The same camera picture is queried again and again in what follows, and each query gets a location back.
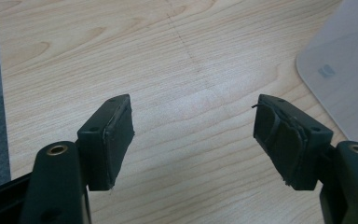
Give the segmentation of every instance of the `wooden desk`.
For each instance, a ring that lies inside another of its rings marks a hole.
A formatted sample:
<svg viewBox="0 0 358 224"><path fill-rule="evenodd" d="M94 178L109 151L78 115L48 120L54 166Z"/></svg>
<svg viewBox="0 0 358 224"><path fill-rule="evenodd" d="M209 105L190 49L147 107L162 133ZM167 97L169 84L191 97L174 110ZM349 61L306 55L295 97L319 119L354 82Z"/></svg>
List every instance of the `wooden desk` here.
<svg viewBox="0 0 358 224"><path fill-rule="evenodd" d="M339 0L0 0L12 177L76 140L104 100L131 95L136 136L94 223L323 222L319 187L284 185L252 137L260 93L344 139L295 57Z"/></svg>

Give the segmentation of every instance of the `black bracket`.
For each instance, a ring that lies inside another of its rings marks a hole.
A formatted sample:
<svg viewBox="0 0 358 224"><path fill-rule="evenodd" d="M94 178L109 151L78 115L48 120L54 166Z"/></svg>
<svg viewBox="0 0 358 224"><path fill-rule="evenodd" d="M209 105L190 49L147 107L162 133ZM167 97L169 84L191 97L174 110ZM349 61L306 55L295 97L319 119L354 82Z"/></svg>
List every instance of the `black bracket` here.
<svg viewBox="0 0 358 224"><path fill-rule="evenodd" d="M109 190L134 136L129 95L106 101L78 140L43 147L31 174L0 187L0 223L91 223L89 190Z"/></svg>
<svg viewBox="0 0 358 224"><path fill-rule="evenodd" d="M324 186L326 223L358 223L358 143L330 146L333 132L287 101L260 95L254 138L295 190Z"/></svg>

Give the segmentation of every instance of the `white object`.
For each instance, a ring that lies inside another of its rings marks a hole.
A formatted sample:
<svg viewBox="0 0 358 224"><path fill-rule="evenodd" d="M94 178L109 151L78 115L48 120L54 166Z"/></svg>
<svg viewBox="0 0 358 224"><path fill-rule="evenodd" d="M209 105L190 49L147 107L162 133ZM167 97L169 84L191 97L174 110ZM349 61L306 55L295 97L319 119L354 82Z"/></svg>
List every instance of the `white object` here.
<svg viewBox="0 0 358 224"><path fill-rule="evenodd" d="M358 141L358 0L341 3L296 66L342 132Z"/></svg>

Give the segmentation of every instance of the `light wood tabletop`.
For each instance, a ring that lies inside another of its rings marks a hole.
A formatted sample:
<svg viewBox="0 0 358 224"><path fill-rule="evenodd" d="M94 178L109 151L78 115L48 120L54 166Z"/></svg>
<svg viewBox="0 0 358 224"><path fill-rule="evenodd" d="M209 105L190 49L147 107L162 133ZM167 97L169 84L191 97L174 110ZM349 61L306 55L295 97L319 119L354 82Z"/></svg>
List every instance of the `light wood tabletop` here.
<svg viewBox="0 0 358 224"><path fill-rule="evenodd" d="M260 93L344 139L297 54L339 0L0 0L12 178L36 152L129 93L135 137L93 223L322 223L315 191L285 186L253 138Z"/></svg>

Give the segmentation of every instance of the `gray logo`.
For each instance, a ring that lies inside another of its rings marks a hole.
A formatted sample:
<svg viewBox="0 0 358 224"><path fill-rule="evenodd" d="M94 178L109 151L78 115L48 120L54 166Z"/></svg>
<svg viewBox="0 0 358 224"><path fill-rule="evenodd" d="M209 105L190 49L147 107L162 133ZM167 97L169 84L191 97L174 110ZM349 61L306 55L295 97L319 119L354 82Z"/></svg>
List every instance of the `gray logo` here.
<svg viewBox="0 0 358 224"><path fill-rule="evenodd" d="M318 72L323 77L333 77L336 74L333 68L328 64L325 64L323 67L319 68Z"/></svg>

